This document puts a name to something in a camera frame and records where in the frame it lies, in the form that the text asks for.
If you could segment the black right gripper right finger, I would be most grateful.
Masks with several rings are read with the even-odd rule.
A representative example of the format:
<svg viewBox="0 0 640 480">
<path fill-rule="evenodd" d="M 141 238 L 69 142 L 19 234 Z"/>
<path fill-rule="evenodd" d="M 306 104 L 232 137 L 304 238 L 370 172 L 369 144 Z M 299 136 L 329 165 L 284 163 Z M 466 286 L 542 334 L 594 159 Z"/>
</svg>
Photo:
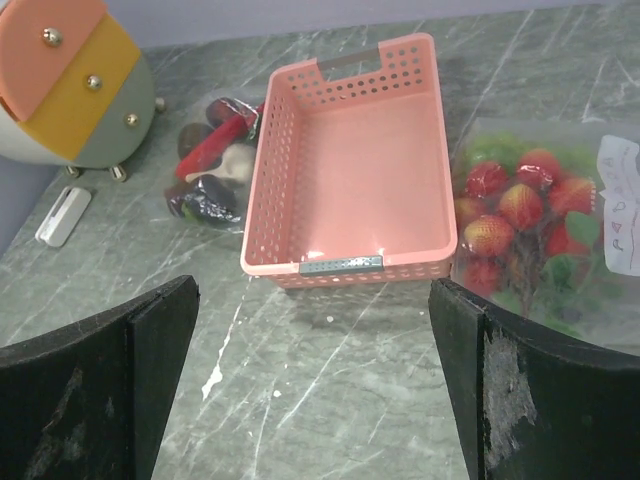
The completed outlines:
<svg viewBox="0 0 640 480">
<path fill-rule="evenodd" d="M 432 283 L 429 314 L 470 478 L 638 478 L 638 356 L 449 279 Z"/>
</svg>

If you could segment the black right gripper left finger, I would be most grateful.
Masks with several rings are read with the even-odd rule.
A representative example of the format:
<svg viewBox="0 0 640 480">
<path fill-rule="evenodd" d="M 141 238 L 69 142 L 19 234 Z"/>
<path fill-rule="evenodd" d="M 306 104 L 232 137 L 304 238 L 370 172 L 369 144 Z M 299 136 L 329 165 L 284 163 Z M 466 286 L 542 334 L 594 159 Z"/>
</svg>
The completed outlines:
<svg viewBox="0 0 640 480">
<path fill-rule="evenodd" d="M 2 478 L 151 478 L 199 300 L 183 275 L 2 348 Z"/>
</svg>

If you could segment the orange zip bag with vegetables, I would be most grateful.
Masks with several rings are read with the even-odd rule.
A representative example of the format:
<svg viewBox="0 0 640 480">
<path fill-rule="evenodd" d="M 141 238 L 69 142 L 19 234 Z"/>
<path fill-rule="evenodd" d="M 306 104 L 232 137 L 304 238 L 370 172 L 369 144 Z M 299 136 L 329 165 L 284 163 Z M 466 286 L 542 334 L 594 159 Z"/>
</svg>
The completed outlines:
<svg viewBox="0 0 640 480">
<path fill-rule="evenodd" d="M 220 96 L 206 106 L 202 121 L 182 127 L 175 182 L 164 190 L 172 216 L 243 230 L 263 110 L 263 104 Z"/>
</svg>

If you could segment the pink perforated plastic basket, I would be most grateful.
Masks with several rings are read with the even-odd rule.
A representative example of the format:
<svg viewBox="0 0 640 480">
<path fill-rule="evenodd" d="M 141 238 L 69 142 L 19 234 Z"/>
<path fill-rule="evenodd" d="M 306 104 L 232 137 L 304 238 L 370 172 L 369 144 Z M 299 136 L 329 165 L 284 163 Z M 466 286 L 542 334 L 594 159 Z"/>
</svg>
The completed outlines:
<svg viewBox="0 0 640 480">
<path fill-rule="evenodd" d="M 240 264 L 284 289 L 446 277 L 458 242 L 432 36 L 274 71 Z"/>
</svg>

